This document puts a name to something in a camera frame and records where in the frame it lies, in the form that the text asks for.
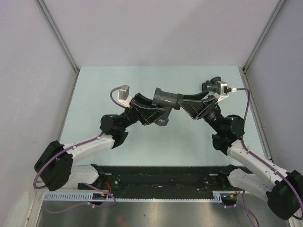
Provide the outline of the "large grey pipe adapter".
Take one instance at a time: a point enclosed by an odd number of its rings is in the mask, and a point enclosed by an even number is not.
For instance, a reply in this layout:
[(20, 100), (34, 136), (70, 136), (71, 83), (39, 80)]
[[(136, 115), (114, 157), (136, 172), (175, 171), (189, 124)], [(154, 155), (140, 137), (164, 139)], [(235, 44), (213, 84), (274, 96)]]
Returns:
[(152, 99), (152, 106), (155, 107), (170, 107), (179, 110), (181, 106), (178, 101), (183, 97), (182, 94), (175, 94), (162, 91), (160, 88), (156, 88)]

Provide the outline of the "grey pipe tee fitting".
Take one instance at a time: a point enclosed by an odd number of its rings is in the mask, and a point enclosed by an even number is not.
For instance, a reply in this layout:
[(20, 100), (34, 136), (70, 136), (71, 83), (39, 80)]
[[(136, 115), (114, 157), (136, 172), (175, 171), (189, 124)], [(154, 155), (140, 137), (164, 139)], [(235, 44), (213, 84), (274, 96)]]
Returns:
[(166, 108), (166, 113), (162, 115), (158, 120), (155, 121), (155, 124), (161, 127), (164, 127), (169, 122), (169, 115), (171, 112), (171, 108)]

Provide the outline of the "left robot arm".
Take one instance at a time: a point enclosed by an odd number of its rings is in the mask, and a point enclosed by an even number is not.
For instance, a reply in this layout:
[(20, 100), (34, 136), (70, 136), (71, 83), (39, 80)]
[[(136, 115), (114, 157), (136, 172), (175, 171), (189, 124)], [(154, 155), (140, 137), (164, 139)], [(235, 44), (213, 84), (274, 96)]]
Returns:
[(56, 191), (65, 185), (89, 184), (94, 189), (101, 188), (105, 178), (98, 165), (78, 163), (98, 152), (121, 146), (128, 136), (127, 128), (140, 122), (143, 126), (165, 122), (172, 108), (153, 101), (138, 93), (134, 97), (117, 87), (117, 98), (112, 101), (122, 107), (121, 114), (107, 114), (100, 120), (101, 133), (80, 142), (61, 144), (58, 140), (48, 144), (34, 166), (35, 189), (47, 188)]

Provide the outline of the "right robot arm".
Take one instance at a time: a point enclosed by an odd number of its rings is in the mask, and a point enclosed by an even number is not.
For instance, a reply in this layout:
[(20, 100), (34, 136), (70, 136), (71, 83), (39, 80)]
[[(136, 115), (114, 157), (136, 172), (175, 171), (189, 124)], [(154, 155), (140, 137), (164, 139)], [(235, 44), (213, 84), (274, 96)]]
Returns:
[(178, 104), (192, 119), (204, 119), (215, 131), (212, 135), (213, 147), (237, 160), (251, 171), (246, 174), (233, 169), (218, 178), (219, 186), (229, 190), (233, 186), (248, 191), (263, 199), (272, 212), (283, 220), (295, 218), (295, 213), (303, 209), (303, 176), (298, 171), (289, 172), (266, 158), (260, 157), (244, 144), (245, 120), (238, 115), (223, 117), (218, 103), (228, 98), (201, 92), (184, 95)]

